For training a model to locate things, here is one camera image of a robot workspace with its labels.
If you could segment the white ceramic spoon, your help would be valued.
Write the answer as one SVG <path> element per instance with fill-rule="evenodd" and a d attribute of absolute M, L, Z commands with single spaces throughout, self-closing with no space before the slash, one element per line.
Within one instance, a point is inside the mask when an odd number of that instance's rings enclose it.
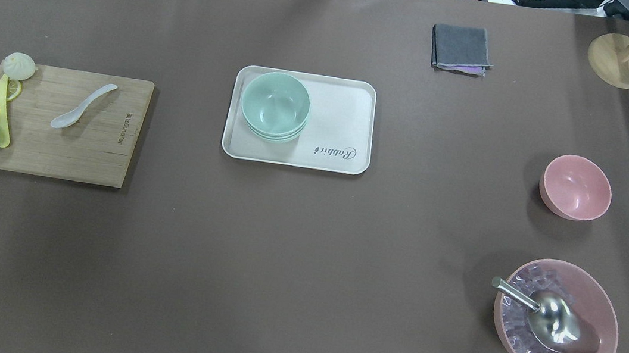
<path fill-rule="evenodd" d="M 67 111 L 66 113 L 61 114 L 51 120 L 50 127 L 54 129 L 65 129 L 66 127 L 74 125 L 74 123 L 80 120 L 81 116 L 83 116 L 83 113 L 85 113 L 85 110 L 87 110 L 87 108 L 90 106 L 91 103 L 93 103 L 93 101 L 95 101 L 97 98 L 104 96 L 106 93 L 110 93 L 116 89 L 118 89 L 118 86 L 114 83 L 109 83 L 108 85 L 104 85 L 98 88 L 97 90 L 89 94 L 89 96 L 87 96 L 85 99 L 83 99 L 83 101 L 81 101 L 78 106 L 73 108 L 73 110 Z"/>

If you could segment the small pink bowl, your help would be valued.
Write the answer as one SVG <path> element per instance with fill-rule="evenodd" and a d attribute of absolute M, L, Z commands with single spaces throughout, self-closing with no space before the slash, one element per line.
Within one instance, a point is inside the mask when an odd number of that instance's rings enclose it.
<path fill-rule="evenodd" d="M 612 202 L 608 178 L 598 165 L 575 155 L 561 155 L 544 169 L 540 196 L 549 210 L 571 221 L 602 217 Z"/>

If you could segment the green bowl stack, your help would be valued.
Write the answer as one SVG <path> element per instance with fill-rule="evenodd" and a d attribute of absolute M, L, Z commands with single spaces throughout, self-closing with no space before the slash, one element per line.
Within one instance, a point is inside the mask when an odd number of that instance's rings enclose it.
<path fill-rule="evenodd" d="M 274 71 L 253 79 L 239 104 L 254 134 L 269 142 L 288 142 L 307 125 L 312 101 L 299 79 Z"/>

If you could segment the large pink ice bowl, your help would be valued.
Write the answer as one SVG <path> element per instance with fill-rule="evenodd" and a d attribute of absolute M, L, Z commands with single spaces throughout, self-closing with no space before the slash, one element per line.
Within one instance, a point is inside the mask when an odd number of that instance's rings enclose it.
<path fill-rule="evenodd" d="M 548 258 L 530 261 L 505 279 L 523 293 L 551 290 L 562 297 L 599 335 L 596 353 L 616 353 L 619 327 L 614 307 L 600 283 L 585 270 L 567 261 Z M 557 353 L 539 343 L 527 326 L 526 306 L 498 293 L 494 324 L 507 353 Z"/>

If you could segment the white serving tray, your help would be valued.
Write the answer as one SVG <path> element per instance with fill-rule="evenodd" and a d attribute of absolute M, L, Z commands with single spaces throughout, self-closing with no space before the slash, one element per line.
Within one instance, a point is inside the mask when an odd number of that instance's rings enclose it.
<path fill-rule="evenodd" d="M 269 143 L 247 127 L 239 102 L 253 79 L 273 68 L 249 65 L 240 69 L 232 91 L 221 138 L 232 158 L 315 170 L 361 174 L 370 166 L 376 94 L 370 83 L 340 77 L 291 72 L 308 89 L 310 120 L 297 138 Z"/>

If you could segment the folded grey cloth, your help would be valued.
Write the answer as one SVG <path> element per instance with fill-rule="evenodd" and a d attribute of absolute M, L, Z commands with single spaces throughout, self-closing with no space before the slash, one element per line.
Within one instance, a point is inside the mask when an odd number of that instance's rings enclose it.
<path fill-rule="evenodd" d="M 488 56 L 488 31 L 483 28 L 437 23 L 432 27 L 434 68 L 484 76 L 493 67 Z"/>

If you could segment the wooden cutting board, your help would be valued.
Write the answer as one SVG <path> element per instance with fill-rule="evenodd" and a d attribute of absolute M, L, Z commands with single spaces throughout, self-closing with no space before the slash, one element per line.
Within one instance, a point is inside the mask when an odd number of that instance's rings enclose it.
<path fill-rule="evenodd" d="M 109 84 L 117 89 L 91 102 L 74 125 L 50 126 Z M 154 86 L 149 80 L 40 64 L 8 103 L 10 144 L 0 148 L 0 170 L 122 187 Z"/>

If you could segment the metal ice scoop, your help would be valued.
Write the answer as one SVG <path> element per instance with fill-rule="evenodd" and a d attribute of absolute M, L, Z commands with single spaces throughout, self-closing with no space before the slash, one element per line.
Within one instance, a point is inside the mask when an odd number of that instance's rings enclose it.
<path fill-rule="evenodd" d="M 526 307 L 526 318 L 534 337 L 547 349 L 558 353 L 597 353 L 600 337 L 587 320 L 571 309 L 561 295 L 546 290 L 530 296 L 499 276 L 491 285 Z"/>

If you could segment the lemon slice near bun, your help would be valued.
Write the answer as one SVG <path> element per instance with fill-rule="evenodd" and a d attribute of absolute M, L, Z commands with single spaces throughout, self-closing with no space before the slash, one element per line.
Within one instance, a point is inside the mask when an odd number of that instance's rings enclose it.
<path fill-rule="evenodd" d="M 6 100 L 7 102 L 11 102 L 15 98 L 17 99 L 17 97 L 20 96 L 22 84 L 21 84 L 21 81 L 9 79 L 7 82 L 7 85 L 8 87 L 6 91 L 7 93 Z"/>

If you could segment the yellow plastic knife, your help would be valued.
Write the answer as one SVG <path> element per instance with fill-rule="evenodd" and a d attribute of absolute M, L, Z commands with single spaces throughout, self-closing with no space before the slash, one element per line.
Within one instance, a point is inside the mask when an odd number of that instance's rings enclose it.
<path fill-rule="evenodd" d="M 10 126 L 7 119 L 8 82 L 8 75 L 3 74 L 0 78 L 0 148 L 6 148 L 10 144 Z"/>

